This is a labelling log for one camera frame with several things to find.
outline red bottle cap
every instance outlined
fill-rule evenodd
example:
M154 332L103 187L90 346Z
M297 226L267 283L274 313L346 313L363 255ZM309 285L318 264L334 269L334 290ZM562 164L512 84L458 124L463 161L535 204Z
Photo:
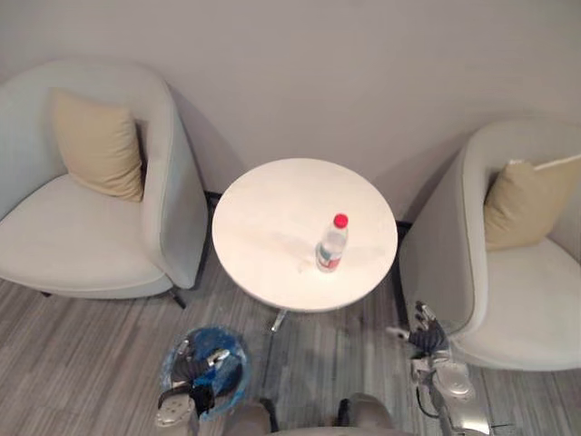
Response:
M345 227L347 227L348 222L349 218L347 218L347 215L345 213L337 213L335 215L335 219L333 220L333 224L335 224L335 227L337 227L338 229L344 229Z

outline table base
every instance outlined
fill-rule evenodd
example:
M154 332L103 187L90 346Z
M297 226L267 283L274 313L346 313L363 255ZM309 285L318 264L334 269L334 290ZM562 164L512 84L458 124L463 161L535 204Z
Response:
M274 320L274 324L271 327L271 332L276 333L279 330L286 316L287 311L279 311L279 313L276 315L276 320Z

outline throw pillow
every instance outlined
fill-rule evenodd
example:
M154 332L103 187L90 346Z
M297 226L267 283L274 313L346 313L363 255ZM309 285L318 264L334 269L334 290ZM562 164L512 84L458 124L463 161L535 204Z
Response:
M553 229L581 179L581 154L533 166L509 163L484 205L487 250L540 243Z
M54 89L51 116L64 164L78 183L131 202L142 200L142 160L128 108Z

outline bottle label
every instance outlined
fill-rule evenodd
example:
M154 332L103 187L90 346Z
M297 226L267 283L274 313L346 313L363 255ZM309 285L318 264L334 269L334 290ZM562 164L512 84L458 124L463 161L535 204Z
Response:
M328 270L334 270L339 265L341 253L330 253L325 250L320 243L317 247L317 262L320 266Z

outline table top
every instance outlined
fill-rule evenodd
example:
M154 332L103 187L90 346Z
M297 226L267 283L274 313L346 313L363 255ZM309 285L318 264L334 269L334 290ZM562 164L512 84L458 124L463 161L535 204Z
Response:
M321 272L315 247L336 213L349 239L335 272ZM398 246L393 213L379 191L340 165L284 159L250 170L223 194L212 221L218 258L247 293L295 312L323 312L372 291Z

